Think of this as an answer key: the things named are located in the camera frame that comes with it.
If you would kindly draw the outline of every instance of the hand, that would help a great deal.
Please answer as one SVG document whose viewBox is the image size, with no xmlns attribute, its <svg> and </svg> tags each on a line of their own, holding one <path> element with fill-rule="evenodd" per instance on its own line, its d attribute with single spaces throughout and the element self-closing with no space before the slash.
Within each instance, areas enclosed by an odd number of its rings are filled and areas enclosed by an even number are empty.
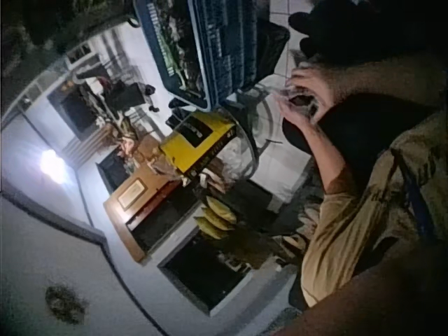
<svg viewBox="0 0 448 336">
<path fill-rule="evenodd" d="M 287 98 L 277 94 L 274 95 L 274 98 L 279 107 L 280 114 L 299 130 L 313 126 L 312 121 L 307 116 L 308 110 L 306 106 L 296 106 L 288 101 Z"/>
<path fill-rule="evenodd" d="M 335 92 L 326 72 L 320 67 L 296 68 L 292 72 L 293 76 L 286 83 L 297 88 L 304 88 L 316 98 L 318 111 L 313 117 L 314 123 L 317 123 L 335 105 Z"/>
</svg>

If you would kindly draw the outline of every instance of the floor tile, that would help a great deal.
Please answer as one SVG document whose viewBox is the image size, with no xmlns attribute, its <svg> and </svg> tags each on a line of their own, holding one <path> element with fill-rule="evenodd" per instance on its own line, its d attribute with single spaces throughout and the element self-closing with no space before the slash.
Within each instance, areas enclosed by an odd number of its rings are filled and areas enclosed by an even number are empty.
<svg viewBox="0 0 448 336">
<path fill-rule="evenodd" d="M 293 14 L 296 12 L 311 12 L 313 5 L 310 4 L 309 0 L 289 0 L 289 13 Z"/>
<path fill-rule="evenodd" d="M 272 14 L 270 15 L 270 21 L 277 24 L 277 25 L 281 25 L 283 27 L 288 28 L 288 15 L 287 14 Z M 280 59 L 275 67 L 274 72 L 276 74 L 282 75 L 282 76 L 286 76 L 286 70 L 288 67 L 288 43 L 285 46 L 285 49 L 283 50 Z"/>
<path fill-rule="evenodd" d="M 270 12 L 288 14 L 288 0 L 271 0 Z"/>
<path fill-rule="evenodd" d="M 291 38 L 288 42 L 288 61 L 287 61 L 287 65 L 286 65 L 286 77 L 288 77 L 288 78 L 291 77 L 291 71 L 296 67 L 293 52 L 301 53 L 300 52 L 300 41 L 304 37 L 306 37 L 306 35 L 301 34 L 292 28 L 289 28 L 289 32 L 290 32 Z"/>
</svg>

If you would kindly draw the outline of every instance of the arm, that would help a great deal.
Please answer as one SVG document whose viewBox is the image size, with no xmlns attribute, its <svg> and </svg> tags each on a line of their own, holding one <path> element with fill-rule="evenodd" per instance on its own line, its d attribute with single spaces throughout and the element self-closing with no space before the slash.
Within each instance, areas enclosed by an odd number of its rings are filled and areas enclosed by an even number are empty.
<svg viewBox="0 0 448 336">
<path fill-rule="evenodd" d="M 312 124 L 301 112 L 301 108 L 292 105 L 282 97 L 277 97 L 281 114 L 302 131 L 322 178 L 323 189 L 327 195 L 351 192 L 354 180 L 341 153 L 333 146 L 322 129 Z"/>
<path fill-rule="evenodd" d="M 389 95 L 425 106 L 439 106 L 445 88 L 443 63 L 429 52 L 403 55 L 346 68 L 301 63 L 289 85 L 306 88 L 318 100 L 318 122 L 328 109 L 349 95 Z"/>
</svg>

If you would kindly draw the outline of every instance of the framed picture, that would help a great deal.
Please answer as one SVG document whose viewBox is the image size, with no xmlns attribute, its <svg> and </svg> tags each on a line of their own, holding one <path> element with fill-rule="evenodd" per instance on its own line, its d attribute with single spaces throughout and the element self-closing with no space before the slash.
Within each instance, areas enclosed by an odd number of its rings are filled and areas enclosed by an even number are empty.
<svg viewBox="0 0 448 336">
<path fill-rule="evenodd" d="M 140 178 L 136 179 L 124 192 L 118 197 L 123 210 L 128 210 L 131 205 L 145 192 L 146 185 L 143 184 Z"/>
</svg>

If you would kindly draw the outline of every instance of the wooden furniture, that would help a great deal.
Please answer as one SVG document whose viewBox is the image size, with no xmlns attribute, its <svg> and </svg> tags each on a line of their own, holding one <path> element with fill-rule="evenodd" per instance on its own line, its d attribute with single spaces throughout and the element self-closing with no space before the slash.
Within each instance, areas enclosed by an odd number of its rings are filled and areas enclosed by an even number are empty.
<svg viewBox="0 0 448 336">
<path fill-rule="evenodd" d="M 146 135 L 137 150 L 143 158 L 150 158 L 158 144 L 151 135 Z M 153 173 L 142 162 L 140 168 L 105 201 L 106 213 L 135 261 L 144 259 L 147 251 L 138 244 L 132 231 L 180 184 L 180 181 L 170 181 L 166 176 Z"/>
</svg>

